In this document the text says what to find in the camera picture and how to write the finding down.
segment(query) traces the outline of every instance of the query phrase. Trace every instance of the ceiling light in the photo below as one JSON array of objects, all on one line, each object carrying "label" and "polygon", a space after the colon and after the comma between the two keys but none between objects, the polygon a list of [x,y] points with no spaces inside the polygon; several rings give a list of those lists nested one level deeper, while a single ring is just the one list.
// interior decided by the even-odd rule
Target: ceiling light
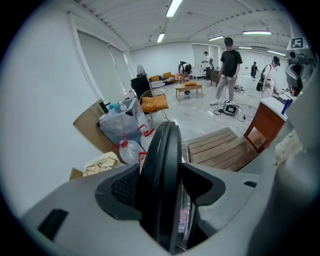
[{"label": "ceiling light", "polygon": [[276,52],[276,51],[273,51],[273,50],[268,50],[268,53],[278,54],[278,55],[281,55],[281,56],[286,56],[286,55],[285,55],[285,54],[283,54],[283,53]]},{"label": "ceiling light", "polygon": [[162,41],[162,39],[164,38],[164,36],[165,36],[165,33],[161,33],[161,34],[159,35],[158,41],[156,41],[156,42],[157,42],[157,43],[161,43],[161,41]]},{"label": "ceiling light", "polygon": [[220,38],[224,38],[224,36],[220,35],[220,36],[217,36],[217,37],[209,39],[209,41],[217,40],[217,39],[220,39]]},{"label": "ceiling light", "polygon": [[243,31],[245,35],[271,35],[270,31]]},{"label": "ceiling light", "polygon": [[177,11],[179,5],[181,4],[181,2],[182,2],[182,0],[172,0],[165,16],[173,17],[175,15],[175,12]]}]

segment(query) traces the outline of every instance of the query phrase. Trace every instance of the wire chair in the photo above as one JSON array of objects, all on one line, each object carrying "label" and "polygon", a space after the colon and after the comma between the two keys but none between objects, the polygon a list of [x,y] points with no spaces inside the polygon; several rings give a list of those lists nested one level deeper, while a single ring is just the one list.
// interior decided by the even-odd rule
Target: wire chair
[{"label": "wire chair", "polygon": [[[147,90],[147,91],[145,91],[145,92],[141,95],[139,101],[140,101],[140,103],[142,103],[142,102],[141,102],[142,97],[153,98],[153,97],[161,96],[161,95],[164,95],[165,100],[167,100],[167,96],[166,96],[166,94],[165,94],[164,92],[162,92],[162,91],[160,91],[160,90],[157,90],[157,89]],[[154,126],[154,119],[153,119],[153,117],[152,117],[152,114],[157,113],[157,112],[159,112],[159,111],[162,112],[162,115],[163,115],[163,117],[164,117],[165,119],[167,119],[168,121],[170,121],[170,120],[167,118],[167,115],[166,115],[166,112],[165,112],[164,109],[157,110],[157,111],[154,111],[154,112],[148,112],[148,114],[150,114],[152,128],[155,128],[155,126]]]}]

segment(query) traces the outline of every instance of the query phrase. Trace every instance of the sneaker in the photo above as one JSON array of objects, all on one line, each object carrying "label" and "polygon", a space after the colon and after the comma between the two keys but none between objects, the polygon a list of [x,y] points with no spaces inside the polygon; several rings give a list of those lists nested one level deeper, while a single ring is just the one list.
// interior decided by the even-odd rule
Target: sneaker
[{"label": "sneaker", "polygon": [[220,102],[218,100],[210,102],[210,105],[218,105],[218,104],[220,104]]}]

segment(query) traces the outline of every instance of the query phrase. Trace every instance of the orange cushion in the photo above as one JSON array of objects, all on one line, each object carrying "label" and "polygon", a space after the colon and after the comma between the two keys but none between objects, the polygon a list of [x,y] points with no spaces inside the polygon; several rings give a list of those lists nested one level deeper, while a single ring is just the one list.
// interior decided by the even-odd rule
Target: orange cushion
[{"label": "orange cushion", "polygon": [[185,82],[184,83],[184,86],[197,86],[198,84],[197,84],[197,82],[195,82],[195,81],[192,81],[192,82]]},{"label": "orange cushion", "polygon": [[164,79],[168,79],[170,77],[172,77],[171,72],[163,73],[163,78]]},{"label": "orange cushion", "polygon": [[151,79],[151,82],[159,81],[159,76],[158,75],[151,76],[150,79]]},{"label": "orange cushion", "polygon": [[156,97],[142,97],[141,107],[144,112],[148,113],[169,108],[167,99],[164,95]]}]

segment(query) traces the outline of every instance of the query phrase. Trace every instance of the man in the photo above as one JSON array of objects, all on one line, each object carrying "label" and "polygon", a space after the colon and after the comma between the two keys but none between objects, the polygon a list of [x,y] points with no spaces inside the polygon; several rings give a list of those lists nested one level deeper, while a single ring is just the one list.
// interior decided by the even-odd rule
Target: man
[{"label": "man", "polygon": [[204,59],[201,61],[202,63],[205,63],[205,72],[206,72],[206,78],[210,80],[211,78],[211,73],[210,73],[210,59],[211,57],[209,56],[208,52],[204,52]]},{"label": "man", "polygon": [[256,73],[258,70],[258,67],[256,66],[256,62],[253,63],[252,67],[251,67],[251,77],[252,77],[252,81],[256,80]]},{"label": "man", "polygon": [[[180,61],[179,67],[179,74],[181,76],[181,80],[183,83],[190,81],[190,73],[192,72],[192,66],[189,63],[184,61]],[[185,91],[184,94],[188,95],[190,93],[189,90]]]},{"label": "man", "polygon": [[262,88],[265,88],[265,90],[262,93],[262,99],[271,97],[272,93],[274,92],[277,78],[277,66],[280,66],[280,59],[277,56],[274,56],[272,59],[272,63],[270,65],[267,65],[264,69],[264,80]]},{"label": "man", "polygon": [[234,100],[234,87],[240,70],[242,59],[240,53],[234,49],[234,41],[232,40],[232,38],[226,37],[224,39],[224,44],[226,47],[226,51],[223,52],[220,59],[220,61],[222,62],[222,66],[218,74],[220,79],[215,95],[216,100],[212,101],[210,105],[217,105],[220,103],[219,99],[225,85],[228,85],[229,101],[232,102]]}]

